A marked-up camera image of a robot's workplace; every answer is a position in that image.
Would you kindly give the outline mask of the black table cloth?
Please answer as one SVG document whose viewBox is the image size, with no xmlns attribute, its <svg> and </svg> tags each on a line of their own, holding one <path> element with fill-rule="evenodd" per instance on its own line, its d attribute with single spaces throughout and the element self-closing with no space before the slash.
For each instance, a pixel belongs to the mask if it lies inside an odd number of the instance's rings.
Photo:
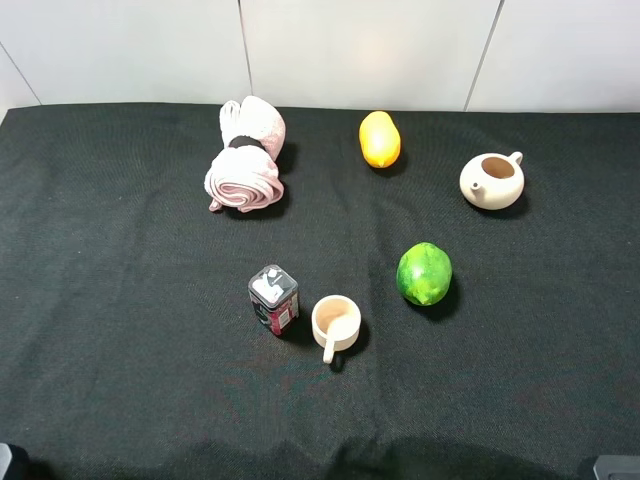
<svg viewBox="0 0 640 480">
<path fill-rule="evenodd" d="M 1 124 L 1 438 L 36 479 L 584 479 L 639 451 L 639 118 L 286 108 L 286 191 L 209 211 L 215 105 L 10 110 Z M 523 154 L 484 210 L 466 163 Z M 429 242 L 432 306 L 396 286 Z M 276 264 L 299 317 L 275 336 L 248 283 Z M 331 364 L 311 313 L 361 311 Z"/>
</svg>

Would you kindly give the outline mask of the orange yellow mango fruit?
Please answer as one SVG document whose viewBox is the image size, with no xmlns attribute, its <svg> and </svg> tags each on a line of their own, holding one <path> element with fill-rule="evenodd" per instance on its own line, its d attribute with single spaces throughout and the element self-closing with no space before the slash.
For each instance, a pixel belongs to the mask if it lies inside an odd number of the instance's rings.
<svg viewBox="0 0 640 480">
<path fill-rule="evenodd" d="M 362 120 L 359 142 L 364 160 L 372 168 L 388 168 L 400 155 L 399 131 L 385 111 L 373 111 Z"/>
</svg>

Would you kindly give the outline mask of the beige wooden cup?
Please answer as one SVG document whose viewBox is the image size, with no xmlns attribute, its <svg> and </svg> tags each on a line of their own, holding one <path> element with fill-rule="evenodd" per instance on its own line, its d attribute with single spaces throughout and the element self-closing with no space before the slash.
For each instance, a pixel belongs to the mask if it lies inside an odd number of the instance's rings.
<svg viewBox="0 0 640 480">
<path fill-rule="evenodd" d="M 323 362 L 331 364 L 336 352 L 352 347 L 361 328 L 361 311 L 356 303 L 342 295 L 320 299 L 311 313 L 312 334 L 323 349 Z"/>
</svg>

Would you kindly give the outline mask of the grey device bottom right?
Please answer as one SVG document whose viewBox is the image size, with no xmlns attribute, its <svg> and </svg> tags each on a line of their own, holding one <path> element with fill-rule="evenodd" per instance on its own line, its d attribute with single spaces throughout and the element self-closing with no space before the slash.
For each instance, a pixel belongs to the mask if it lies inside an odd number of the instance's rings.
<svg viewBox="0 0 640 480">
<path fill-rule="evenodd" d="M 596 480 L 640 480 L 640 457 L 601 455 L 593 466 Z"/>
</svg>

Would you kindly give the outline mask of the small red black tin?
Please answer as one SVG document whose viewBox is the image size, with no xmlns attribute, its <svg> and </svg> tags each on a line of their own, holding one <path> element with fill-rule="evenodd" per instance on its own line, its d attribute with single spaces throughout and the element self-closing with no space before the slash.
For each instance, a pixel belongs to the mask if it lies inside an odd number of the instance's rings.
<svg viewBox="0 0 640 480">
<path fill-rule="evenodd" d="M 276 264 L 267 265 L 248 283 L 254 313 L 275 336 L 281 336 L 299 317 L 299 285 Z"/>
</svg>

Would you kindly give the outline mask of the beige ceramic teapot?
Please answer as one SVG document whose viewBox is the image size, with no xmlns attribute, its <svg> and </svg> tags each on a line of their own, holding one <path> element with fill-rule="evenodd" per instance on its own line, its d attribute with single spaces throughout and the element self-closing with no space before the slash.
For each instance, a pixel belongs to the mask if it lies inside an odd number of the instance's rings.
<svg viewBox="0 0 640 480">
<path fill-rule="evenodd" d="M 484 210 L 509 207 L 521 196 L 525 178 L 523 154 L 485 153 L 469 160 L 461 170 L 459 188 L 465 199 Z"/>
</svg>

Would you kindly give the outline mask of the green round fruit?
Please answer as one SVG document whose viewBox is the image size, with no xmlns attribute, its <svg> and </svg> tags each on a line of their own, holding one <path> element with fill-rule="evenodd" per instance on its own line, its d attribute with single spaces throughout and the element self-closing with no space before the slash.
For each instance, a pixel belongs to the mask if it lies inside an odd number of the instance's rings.
<svg viewBox="0 0 640 480">
<path fill-rule="evenodd" d="M 453 268 L 448 254 L 435 244 L 421 242 L 400 258 L 396 286 L 402 296 L 417 306 L 432 306 L 447 294 Z"/>
</svg>

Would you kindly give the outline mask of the rolled pink towel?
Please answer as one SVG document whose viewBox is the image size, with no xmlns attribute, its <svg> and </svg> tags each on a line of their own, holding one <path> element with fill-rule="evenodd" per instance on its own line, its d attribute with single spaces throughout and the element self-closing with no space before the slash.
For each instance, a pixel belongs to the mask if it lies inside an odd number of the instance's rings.
<svg viewBox="0 0 640 480">
<path fill-rule="evenodd" d="M 220 109 L 219 125 L 223 149 L 204 178 L 209 210 L 229 207 L 248 213 L 279 201 L 284 185 L 276 161 L 286 136 L 279 111 L 249 95 L 240 102 L 227 101 Z"/>
</svg>

